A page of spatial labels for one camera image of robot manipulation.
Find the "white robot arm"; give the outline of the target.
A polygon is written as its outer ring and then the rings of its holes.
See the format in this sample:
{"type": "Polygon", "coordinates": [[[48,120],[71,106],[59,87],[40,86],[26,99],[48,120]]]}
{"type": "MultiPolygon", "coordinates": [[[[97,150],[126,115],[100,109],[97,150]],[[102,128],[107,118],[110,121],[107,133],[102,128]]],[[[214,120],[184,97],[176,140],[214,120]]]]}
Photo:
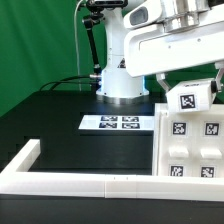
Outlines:
{"type": "Polygon", "coordinates": [[[107,35],[97,97],[146,98],[144,78],[224,60],[224,0],[87,0],[92,25],[107,35]]]}

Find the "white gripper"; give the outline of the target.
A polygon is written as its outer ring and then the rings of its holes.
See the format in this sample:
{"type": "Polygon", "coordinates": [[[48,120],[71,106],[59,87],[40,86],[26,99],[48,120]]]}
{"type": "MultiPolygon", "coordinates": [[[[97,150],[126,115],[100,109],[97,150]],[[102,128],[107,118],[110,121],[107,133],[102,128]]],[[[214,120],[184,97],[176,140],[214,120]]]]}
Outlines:
{"type": "Polygon", "coordinates": [[[215,63],[218,73],[211,82],[213,93],[221,92],[224,76],[224,13],[203,13],[200,25],[189,31],[163,33],[151,25],[128,33],[124,41],[126,69],[132,77],[157,74],[156,80],[168,93],[166,73],[215,63]]]}

